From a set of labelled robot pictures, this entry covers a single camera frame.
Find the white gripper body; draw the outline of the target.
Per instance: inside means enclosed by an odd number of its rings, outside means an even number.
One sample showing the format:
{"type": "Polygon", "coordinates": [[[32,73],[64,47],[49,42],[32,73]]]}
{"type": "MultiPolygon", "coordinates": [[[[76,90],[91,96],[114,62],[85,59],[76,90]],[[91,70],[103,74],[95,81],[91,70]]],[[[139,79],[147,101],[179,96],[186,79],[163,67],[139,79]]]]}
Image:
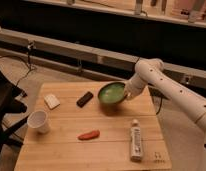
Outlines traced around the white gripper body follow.
{"type": "Polygon", "coordinates": [[[143,92],[145,86],[146,82],[138,74],[134,74],[129,80],[126,81],[124,93],[131,93],[133,99],[143,92]]]}

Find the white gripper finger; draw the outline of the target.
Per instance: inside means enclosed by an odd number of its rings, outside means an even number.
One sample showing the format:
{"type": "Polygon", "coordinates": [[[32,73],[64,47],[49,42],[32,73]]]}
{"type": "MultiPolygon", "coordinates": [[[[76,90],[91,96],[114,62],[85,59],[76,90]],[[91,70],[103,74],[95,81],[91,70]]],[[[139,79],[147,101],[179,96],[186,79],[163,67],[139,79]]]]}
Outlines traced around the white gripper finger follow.
{"type": "Polygon", "coordinates": [[[132,100],[132,94],[131,93],[126,94],[125,99],[126,100],[132,100]]]}

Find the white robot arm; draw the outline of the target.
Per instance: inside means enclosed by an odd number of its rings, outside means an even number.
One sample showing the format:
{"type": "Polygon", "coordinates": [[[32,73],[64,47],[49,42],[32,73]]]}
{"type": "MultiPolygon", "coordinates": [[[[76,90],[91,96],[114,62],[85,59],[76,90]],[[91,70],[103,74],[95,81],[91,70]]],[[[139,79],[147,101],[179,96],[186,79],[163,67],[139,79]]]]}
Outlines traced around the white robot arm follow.
{"type": "Polygon", "coordinates": [[[167,77],[163,67],[163,61],[158,58],[139,60],[135,64],[134,75],[126,81],[124,93],[128,99],[133,99],[151,84],[172,100],[204,132],[197,171],[206,171],[206,98],[167,77]]]}

